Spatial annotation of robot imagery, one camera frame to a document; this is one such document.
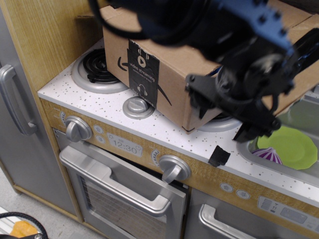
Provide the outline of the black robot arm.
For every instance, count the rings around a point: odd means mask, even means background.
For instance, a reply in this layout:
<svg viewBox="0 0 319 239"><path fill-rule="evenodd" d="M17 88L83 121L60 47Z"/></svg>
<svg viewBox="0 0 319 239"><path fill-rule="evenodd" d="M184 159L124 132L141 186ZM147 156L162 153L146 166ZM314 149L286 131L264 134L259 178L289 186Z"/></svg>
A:
<svg viewBox="0 0 319 239"><path fill-rule="evenodd" d="M164 46L188 45L221 64L217 77L189 74L186 90L200 115L221 109L241 121L234 137L246 142L281 127L274 116L278 97L293 88L296 53L279 11L265 0L113 0L136 13L140 31L107 23L97 1L96 19L112 33Z"/></svg>

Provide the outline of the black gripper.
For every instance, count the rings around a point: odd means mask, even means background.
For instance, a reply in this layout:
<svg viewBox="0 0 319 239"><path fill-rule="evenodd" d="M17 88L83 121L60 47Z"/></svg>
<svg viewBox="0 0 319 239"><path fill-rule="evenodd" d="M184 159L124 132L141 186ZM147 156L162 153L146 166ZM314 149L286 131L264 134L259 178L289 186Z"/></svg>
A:
<svg viewBox="0 0 319 239"><path fill-rule="evenodd" d="M294 86L294 68L281 57L263 57L238 76L221 67L217 76L190 74L186 87L190 104L203 119L208 110L218 108L242 122L234 136L237 142L248 142L258 136L270 136L281 122L274 116L278 97Z"/></svg>

